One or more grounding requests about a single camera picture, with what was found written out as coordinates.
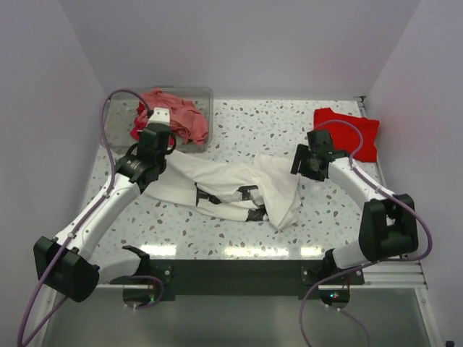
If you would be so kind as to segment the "white printed t shirt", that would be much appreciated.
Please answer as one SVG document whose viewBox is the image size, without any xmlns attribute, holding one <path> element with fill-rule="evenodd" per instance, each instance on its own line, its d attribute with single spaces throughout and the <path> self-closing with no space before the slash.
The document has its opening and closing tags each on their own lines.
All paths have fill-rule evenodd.
<svg viewBox="0 0 463 347">
<path fill-rule="evenodd" d="M 272 155 L 257 155 L 251 164 L 232 164 L 174 151 L 164 173 L 144 195 L 215 218 L 267 220 L 281 230 L 297 221 L 302 203 L 291 166 L 290 159 Z"/>
</svg>

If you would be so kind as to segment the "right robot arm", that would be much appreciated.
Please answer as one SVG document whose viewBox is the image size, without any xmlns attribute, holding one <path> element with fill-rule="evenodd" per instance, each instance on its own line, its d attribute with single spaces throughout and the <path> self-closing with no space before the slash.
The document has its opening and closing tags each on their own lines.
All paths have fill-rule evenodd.
<svg viewBox="0 0 463 347">
<path fill-rule="evenodd" d="M 362 209 L 356 240 L 326 251 L 318 279 L 340 283 L 348 269 L 417 251 L 415 203 L 374 181 L 346 150 L 335 150 L 328 130 L 307 133 L 298 145 L 291 173 L 313 181 L 326 179 L 340 186 Z"/>
</svg>

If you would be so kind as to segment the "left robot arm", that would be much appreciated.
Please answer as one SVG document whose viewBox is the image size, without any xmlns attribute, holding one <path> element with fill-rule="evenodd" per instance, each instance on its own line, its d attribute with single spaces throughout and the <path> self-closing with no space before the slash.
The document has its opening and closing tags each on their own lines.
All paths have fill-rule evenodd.
<svg viewBox="0 0 463 347">
<path fill-rule="evenodd" d="M 33 247 L 39 282 L 75 302 L 86 300 L 102 283 L 102 269 L 90 260 L 120 213 L 166 170 L 166 156 L 176 142 L 170 127 L 149 123 L 120 159 L 108 155 L 110 175 L 81 213 L 52 239 L 42 236 Z"/>
</svg>

